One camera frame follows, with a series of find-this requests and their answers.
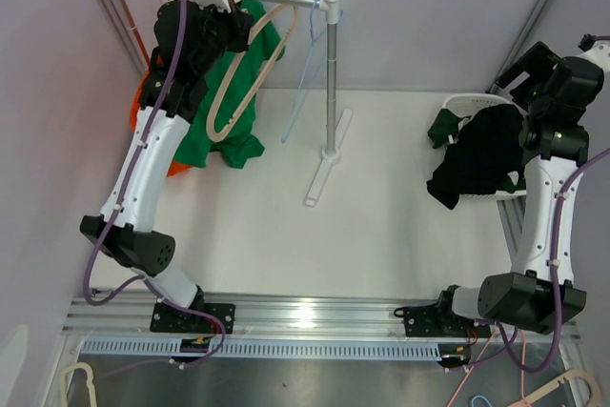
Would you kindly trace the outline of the light blue wire hanger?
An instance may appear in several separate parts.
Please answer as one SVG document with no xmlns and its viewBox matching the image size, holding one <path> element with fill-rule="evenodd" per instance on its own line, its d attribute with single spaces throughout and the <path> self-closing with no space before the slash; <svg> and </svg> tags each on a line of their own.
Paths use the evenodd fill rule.
<svg viewBox="0 0 610 407">
<path fill-rule="evenodd" d="M 295 98 L 293 100 L 293 105 L 291 108 L 290 115 L 284 127 L 284 130 L 281 135 L 281 143 L 286 144 L 291 135 L 292 131 L 295 128 L 298 117 L 305 105 L 309 92 L 317 79 L 317 76 L 321 69 L 322 60 L 319 59 L 316 64 L 315 61 L 315 53 L 316 46 L 321 38 L 326 34 L 325 29 L 317 30 L 315 28 L 315 13 L 319 11 L 319 4 L 322 0 L 315 0 L 314 5 L 310 8 L 309 16 L 308 16 L 308 24 L 309 24 L 309 36 L 310 43 L 309 49 L 306 57 L 306 61 L 298 82 L 298 86 L 295 93 Z"/>
</svg>

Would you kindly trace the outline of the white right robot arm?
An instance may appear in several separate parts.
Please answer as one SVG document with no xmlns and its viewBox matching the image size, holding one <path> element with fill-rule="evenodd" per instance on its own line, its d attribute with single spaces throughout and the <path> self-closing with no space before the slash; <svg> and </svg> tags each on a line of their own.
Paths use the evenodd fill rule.
<svg viewBox="0 0 610 407">
<path fill-rule="evenodd" d="M 477 288 L 443 291 L 434 323 L 457 334 L 470 320 L 496 321 L 548 335 L 583 311 L 586 293 L 574 285 L 571 234 L 580 173 L 590 137 L 580 124 L 609 72 L 609 39 L 586 34 L 580 53 L 561 57 L 535 43 L 497 78 L 525 110 L 523 148 L 526 204 L 510 272 Z"/>
</svg>

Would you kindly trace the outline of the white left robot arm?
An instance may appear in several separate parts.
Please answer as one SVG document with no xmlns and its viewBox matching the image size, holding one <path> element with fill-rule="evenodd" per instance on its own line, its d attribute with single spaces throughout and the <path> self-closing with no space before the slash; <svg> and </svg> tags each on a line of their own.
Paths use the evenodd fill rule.
<svg viewBox="0 0 610 407">
<path fill-rule="evenodd" d="M 154 230 L 156 207 L 173 157 L 208 92 L 206 76 L 228 51 L 248 48 L 254 17 L 236 4 L 227 12 L 174 0 L 157 12 L 156 45 L 137 98 L 132 142 L 111 195 L 80 232 L 93 245 L 86 271 L 105 254 L 174 305 L 172 321 L 199 329 L 200 288 L 174 260 L 175 240 Z"/>
</svg>

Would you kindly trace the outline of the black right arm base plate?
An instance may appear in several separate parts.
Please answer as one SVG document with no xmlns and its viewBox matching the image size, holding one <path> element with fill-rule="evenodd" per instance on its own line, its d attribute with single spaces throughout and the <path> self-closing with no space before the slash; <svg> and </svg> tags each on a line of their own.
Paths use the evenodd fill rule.
<svg viewBox="0 0 610 407">
<path fill-rule="evenodd" d="M 491 335 L 489 325 L 476 324 L 473 319 L 443 312 L 438 304 L 399 307 L 393 315 L 403 322 L 407 337 L 483 337 Z"/>
</svg>

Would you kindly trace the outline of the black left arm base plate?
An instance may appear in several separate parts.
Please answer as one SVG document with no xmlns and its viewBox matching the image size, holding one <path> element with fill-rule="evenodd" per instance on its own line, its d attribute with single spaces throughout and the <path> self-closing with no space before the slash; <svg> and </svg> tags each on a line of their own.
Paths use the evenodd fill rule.
<svg viewBox="0 0 610 407">
<path fill-rule="evenodd" d="M 236 307 L 231 303 L 205 303 L 203 312 L 221 322 L 226 334 L 233 332 Z M 221 329 L 209 318 L 177 311 L 164 303 L 157 303 L 150 322 L 152 333 L 163 334 L 220 334 Z"/>
</svg>

